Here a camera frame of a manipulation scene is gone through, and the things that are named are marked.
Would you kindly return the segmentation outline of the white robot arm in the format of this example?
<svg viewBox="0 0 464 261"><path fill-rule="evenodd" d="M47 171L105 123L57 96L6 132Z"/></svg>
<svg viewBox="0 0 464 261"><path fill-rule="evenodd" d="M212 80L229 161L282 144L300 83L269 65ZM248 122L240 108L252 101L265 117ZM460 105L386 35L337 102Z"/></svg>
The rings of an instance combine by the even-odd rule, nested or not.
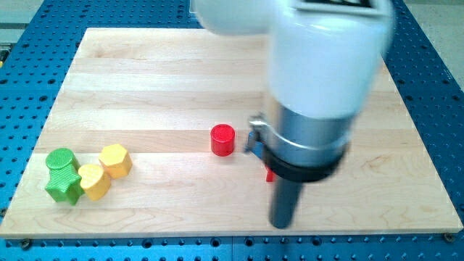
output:
<svg viewBox="0 0 464 261"><path fill-rule="evenodd" d="M253 125L263 162L293 182L332 174L391 43L392 3L194 0L191 11L212 33L268 37L268 94Z"/></svg>

